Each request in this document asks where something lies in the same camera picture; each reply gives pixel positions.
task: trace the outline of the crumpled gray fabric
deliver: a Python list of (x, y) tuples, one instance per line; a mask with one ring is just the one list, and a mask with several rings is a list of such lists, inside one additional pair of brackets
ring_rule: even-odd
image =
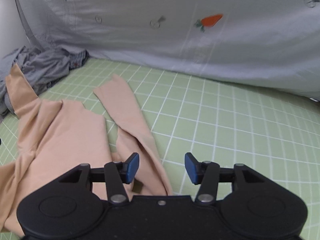
[(13, 64), (18, 64), (35, 93), (40, 95), (70, 70), (81, 67), (88, 57), (86, 50), (72, 54), (59, 47), (41, 52), (35, 47), (23, 46), (0, 59), (0, 115), (7, 114), (8, 110), (14, 112), (5, 85), (5, 77)]

